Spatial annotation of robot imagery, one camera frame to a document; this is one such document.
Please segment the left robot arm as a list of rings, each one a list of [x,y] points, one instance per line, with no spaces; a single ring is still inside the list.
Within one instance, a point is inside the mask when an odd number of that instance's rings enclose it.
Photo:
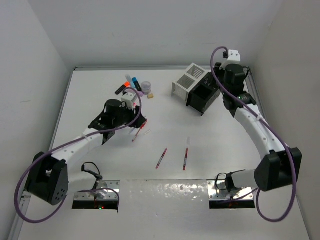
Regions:
[[[81,169],[70,176],[72,166],[93,149],[104,145],[117,130],[138,129],[145,121],[141,107],[133,106],[130,100],[108,100],[82,135],[48,153],[36,155],[25,189],[52,206],[60,203],[68,193],[92,190],[102,179],[101,174]]]

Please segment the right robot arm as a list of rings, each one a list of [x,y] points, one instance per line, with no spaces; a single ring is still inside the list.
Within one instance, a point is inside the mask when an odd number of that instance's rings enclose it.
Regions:
[[[261,158],[256,169],[227,173],[224,182],[227,191],[251,187],[267,192],[293,185],[292,173],[299,174],[301,151],[297,147],[284,147],[265,126],[256,101],[244,90],[246,74],[243,66],[233,63],[222,69],[221,65],[216,63],[213,71],[223,85],[223,104],[245,129]]]

